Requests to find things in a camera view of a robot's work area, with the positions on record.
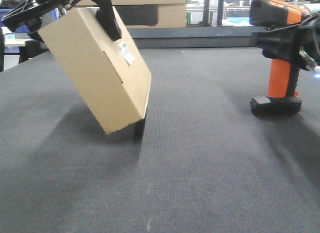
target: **white label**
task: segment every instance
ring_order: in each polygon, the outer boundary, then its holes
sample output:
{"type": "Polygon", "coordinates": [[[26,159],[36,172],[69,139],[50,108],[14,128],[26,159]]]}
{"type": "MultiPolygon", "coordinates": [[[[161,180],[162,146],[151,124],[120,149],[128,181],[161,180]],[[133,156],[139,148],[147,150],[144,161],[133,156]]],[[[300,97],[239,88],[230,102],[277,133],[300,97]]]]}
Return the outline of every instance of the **white label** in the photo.
{"type": "Polygon", "coordinates": [[[118,47],[126,62],[131,65],[136,58],[129,52],[127,43],[122,42],[120,45],[118,45],[118,47]]]}

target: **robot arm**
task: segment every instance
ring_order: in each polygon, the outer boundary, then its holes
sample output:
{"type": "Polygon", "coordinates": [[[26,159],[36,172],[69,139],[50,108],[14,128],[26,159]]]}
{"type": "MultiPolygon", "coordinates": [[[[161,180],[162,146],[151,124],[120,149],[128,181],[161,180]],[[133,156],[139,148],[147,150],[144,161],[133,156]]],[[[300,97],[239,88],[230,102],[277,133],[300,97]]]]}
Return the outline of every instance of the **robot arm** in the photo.
{"type": "MultiPolygon", "coordinates": [[[[26,25],[29,29],[28,35],[32,39],[42,42],[38,30],[42,25],[43,15],[60,6],[70,10],[79,1],[81,0],[27,0],[5,14],[2,18],[2,23],[12,32],[15,32],[18,27],[26,25]]],[[[95,16],[105,32],[113,41],[120,39],[122,33],[115,18],[112,1],[92,1],[99,7],[95,16]]]]}

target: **desk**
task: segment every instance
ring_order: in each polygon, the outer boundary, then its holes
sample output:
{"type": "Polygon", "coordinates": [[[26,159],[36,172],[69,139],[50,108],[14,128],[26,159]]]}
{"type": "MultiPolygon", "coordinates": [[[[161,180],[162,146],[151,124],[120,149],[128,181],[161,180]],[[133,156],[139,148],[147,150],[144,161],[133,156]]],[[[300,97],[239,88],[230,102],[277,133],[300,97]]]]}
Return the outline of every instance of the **desk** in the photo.
{"type": "Polygon", "coordinates": [[[9,38],[4,39],[4,47],[18,47],[19,52],[6,52],[5,55],[19,55],[19,63],[25,62],[29,59],[27,49],[26,49],[26,41],[30,41],[31,39],[15,39],[9,38]]]}
{"type": "Polygon", "coordinates": [[[5,47],[25,47],[26,41],[30,41],[31,39],[4,39],[4,46],[5,47]]]}
{"type": "Polygon", "coordinates": [[[104,134],[50,52],[0,73],[0,232],[320,232],[320,81],[302,71],[301,112],[261,118],[260,49],[140,52],[139,142],[104,134]]]}

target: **stacked cardboard boxes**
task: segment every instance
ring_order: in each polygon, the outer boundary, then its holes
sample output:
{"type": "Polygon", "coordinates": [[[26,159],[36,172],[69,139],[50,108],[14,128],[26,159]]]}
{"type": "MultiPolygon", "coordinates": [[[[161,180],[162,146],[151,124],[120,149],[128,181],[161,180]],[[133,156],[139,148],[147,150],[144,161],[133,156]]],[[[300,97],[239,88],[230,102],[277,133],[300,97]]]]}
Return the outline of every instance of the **stacked cardboard boxes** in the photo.
{"type": "MultiPolygon", "coordinates": [[[[127,28],[181,28],[186,26],[186,0],[112,0],[127,28]]],[[[94,6],[82,0],[77,6],[94,6]]]]}

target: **orange grip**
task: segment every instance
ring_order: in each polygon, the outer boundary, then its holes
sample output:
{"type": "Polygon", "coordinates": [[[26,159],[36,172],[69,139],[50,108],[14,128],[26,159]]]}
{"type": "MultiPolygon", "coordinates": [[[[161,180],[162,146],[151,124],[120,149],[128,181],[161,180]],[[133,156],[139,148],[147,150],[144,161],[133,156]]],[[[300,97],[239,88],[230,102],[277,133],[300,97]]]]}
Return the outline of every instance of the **orange grip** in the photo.
{"type": "Polygon", "coordinates": [[[267,96],[283,98],[287,94],[291,65],[282,59],[272,59],[267,96]]]}
{"type": "Polygon", "coordinates": [[[288,25],[300,23],[302,21],[303,14],[309,15],[309,12],[306,9],[299,7],[297,5],[290,4],[287,2],[282,2],[280,0],[268,0],[268,1],[271,5],[274,5],[280,8],[287,8],[288,18],[286,23],[288,25]]]}

